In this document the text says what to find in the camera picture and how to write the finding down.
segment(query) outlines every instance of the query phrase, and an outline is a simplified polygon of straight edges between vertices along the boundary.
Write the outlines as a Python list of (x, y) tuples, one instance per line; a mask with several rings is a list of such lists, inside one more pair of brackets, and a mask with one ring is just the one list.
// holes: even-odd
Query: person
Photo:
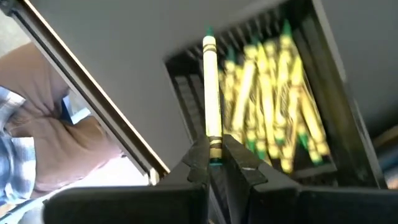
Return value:
[(122, 155), (93, 116), (60, 119), (69, 91), (32, 43), (0, 58), (0, 205), (50, 193)]

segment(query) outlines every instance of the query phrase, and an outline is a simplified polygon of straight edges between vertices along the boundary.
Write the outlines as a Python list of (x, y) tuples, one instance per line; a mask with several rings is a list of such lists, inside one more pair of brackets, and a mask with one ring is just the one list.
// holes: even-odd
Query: crayon bin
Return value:
[[(234, 24), (217, 27), (215, 38), (219, 64), (225, 60), (227, 46), (232, 45), (235, 51), (242, 52), (253, 33), (259, 32), (268, 39), (279, 36), (284, 19), (288, 19), (292, 26), (292, 36), (302, 58), (333, 158), (322, 166), (314, 167), (309, 157), (298, 150), (291, 178), (305, 185), (386, 188), (368, 131), (349, 93), (344, 69), (319, 1), (286, 1), (264, 9), (260, 14), (248, 15)], [(181, 49), (165, 64), (187, 131), (195, 140), (205, 133), (201, 39)]]

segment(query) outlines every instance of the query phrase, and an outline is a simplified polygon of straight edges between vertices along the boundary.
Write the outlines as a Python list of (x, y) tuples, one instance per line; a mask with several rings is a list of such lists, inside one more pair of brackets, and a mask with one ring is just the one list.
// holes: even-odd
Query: person's leg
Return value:
[(56, 190), (120, 156), (94, 117), (74, 126), (58, 120), (68, 86), (33, 44), (0, 58), (0, 85), (26, 99), (6, 127), (13, 137), (34, 137), (36, 192)]

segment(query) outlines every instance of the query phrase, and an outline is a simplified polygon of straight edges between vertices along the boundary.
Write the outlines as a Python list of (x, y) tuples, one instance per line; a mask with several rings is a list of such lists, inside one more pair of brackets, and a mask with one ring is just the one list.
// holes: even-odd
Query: plaid shirt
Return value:
[(13, 138), (4, 131), (8, 119), (24, 102), (23, 97), (0, 86), (0, 205), (26, 201), (35, 184), (33, 138)]

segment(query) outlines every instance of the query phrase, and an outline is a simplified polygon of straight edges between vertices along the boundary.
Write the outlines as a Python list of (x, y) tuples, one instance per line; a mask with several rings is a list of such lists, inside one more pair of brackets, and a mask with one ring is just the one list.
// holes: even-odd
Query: brown pants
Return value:
[(121, 155), (121, 150), (89, 116), (72, 126), (58, 118), (69, 88), (33, 44), (0, 58), (0, 85), (26, 99), (6, 125), (14, 137), (34, 137), (36, 195), (86, 177)]

